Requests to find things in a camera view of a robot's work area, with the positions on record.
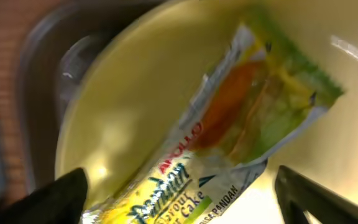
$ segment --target plastic wrapper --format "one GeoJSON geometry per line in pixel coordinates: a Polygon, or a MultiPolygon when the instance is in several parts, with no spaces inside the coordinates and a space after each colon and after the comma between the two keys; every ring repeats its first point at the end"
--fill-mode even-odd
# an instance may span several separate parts
{"type": "Polygon", "coordinates": [[[85,211],[83,223],[208,223],[342,94],[260,9],[249,10],[211,71],[156,149],[158,162],[85,211]]]}

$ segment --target brown wooden surface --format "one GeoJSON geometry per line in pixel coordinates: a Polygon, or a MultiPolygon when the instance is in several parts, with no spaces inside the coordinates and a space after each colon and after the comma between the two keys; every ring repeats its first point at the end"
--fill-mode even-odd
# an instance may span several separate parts
{"type": "Polygon", "coordinates": [[[20,47],[37,21],[60,1],[0,0],[0,142],[7,177],[5,205],[27,194],[15,94],[20,47]]]}

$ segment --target snack package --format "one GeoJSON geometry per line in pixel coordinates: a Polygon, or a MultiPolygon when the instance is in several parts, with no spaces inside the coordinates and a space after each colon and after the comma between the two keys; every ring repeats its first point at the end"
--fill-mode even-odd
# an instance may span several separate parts
{"type": "Polygon", "coordinates": [[[247,15],[156,149],[165,152],[158,162],[121,195],[85,211],[83,223],[208,223],[342,94],[261,10],[247,15]]]}

